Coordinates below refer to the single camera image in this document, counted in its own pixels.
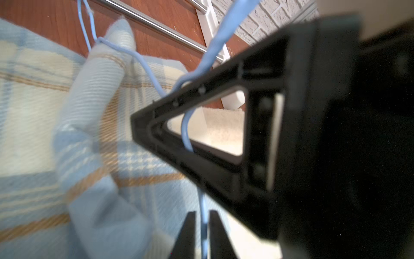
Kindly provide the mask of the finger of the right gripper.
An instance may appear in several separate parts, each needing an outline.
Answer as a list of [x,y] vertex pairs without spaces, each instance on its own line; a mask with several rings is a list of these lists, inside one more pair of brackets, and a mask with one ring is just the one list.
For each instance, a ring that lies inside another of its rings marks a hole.
[[[175,167],[262,238],[275,240],[280,210],[275,194],[288,40],[272,35],[181,90],[134,113],[134,141]],[[200,138],[188,151],[169,121],[212,100],[246,95],[243,150],[234,155]]]

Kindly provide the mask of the beige wool scarf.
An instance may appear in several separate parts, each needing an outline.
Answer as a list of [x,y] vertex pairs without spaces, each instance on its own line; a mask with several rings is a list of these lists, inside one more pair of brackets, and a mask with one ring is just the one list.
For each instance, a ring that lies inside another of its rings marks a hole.
[[[232,155],[241,155],[244,116],[245,113],[241,109],[197,108],[189,119],[189,138]],[[205,202],[208,211],[216,210],[219,212],[230,242],[239,259],[282,258],[279,243],[265,241],[255,236],[208,195],[205,195]]]

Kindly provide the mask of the blue wire hanger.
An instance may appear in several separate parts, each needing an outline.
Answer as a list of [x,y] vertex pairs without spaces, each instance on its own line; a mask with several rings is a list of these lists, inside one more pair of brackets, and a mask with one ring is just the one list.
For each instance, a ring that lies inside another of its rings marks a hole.
[[[247,15],[252,11],[254,7],[258,4],[258,1],[236,1],[231,8],[228,10],[227,14],[224,16],[222,22],[218,27],[218,31],[216,35],[211,40],[209,46],[207,47],[206,53],[203,55],[199,65],[193,72],[189,72],[184,76],[180,77],[178,81],[174,84],[173,89],[171,92],[178,91],[185,83],[193,81],[203,74],[207,73],[207,71],[213,65],[213,58],[219,54],[220,50],[223,48],[225,43],[231,38],[234,34],[240,23],[247,17]],[[88,34],[85,29],[84,20],[82,17],[82,4],[85,5],[86,11],[89,15],[89,21],[92,31],[93,39],[96,43],[102,43],[111,49],[118,51],[123,54],[128,54],[136,61],[138,61],[141,66],[144,68],[145,72],[149,76],[151,82],[153,83],[156,91],[158,92],[160,97],[165,97],[167,94],[162,89],[160,83],[155,78],[155,74],[150,69],[148,63],[143,59],[143,57],[136,51],[128,50],[124,47],[120,47],[115,45],[108,40],[97,37],[96,35],[96,26],[94,22],[93,12],[90,9],[90,6],[87,1],[77,1],[77,9],[78,9],[78,18],[81,24],[81,28],[83,31],[83,35],[85,38],[85,42],[87,44],[88,50],[91,50],[91,43],[88,38]],[[205,193],[198,188],[197,189],[197,196],[198,196],[198,203],[199,203],[199,212],[200,212],[200,236],[201,236],[201,258],[207,259],[208,258],[208,210],[205,202]]]

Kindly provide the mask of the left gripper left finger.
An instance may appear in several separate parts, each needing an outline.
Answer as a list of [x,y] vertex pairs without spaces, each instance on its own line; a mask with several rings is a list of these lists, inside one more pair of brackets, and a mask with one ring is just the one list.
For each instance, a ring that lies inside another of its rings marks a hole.
[[196,212],[188,212],[168,259],[194,259]]

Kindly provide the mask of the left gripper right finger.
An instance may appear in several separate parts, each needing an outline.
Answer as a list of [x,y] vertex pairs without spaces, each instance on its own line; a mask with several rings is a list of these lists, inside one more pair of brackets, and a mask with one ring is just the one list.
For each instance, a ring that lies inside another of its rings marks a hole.
[[210,230],[210,258],[211,259],[237,259],[227,232],[223,226],[218,211],[209,213]]

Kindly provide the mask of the metal clothes rack white joints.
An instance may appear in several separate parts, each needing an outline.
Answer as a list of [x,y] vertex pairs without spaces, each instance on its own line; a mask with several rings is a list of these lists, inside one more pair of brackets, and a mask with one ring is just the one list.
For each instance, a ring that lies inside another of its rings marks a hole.
[[218,28],[211,1],[94,1],[93,6],[127,18],[140,54],[178,60],[188,71],[196,69]]

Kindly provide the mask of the plaid blue cream scarf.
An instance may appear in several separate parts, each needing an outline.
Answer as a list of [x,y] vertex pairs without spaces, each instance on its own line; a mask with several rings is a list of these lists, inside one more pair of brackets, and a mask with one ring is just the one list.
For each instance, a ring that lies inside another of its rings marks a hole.
[[1,20],[1,258],[166,259],[196,186],[134,143],[142,66]]

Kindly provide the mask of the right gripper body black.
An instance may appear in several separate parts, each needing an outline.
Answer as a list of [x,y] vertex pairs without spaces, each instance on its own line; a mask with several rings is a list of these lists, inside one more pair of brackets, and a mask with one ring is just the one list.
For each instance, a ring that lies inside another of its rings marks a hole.
[[361,39],[361,18],[288,25],[284,72],[307,66],[304,95],[286,89],[277,162],[285,259],[414,256],[414,20]]

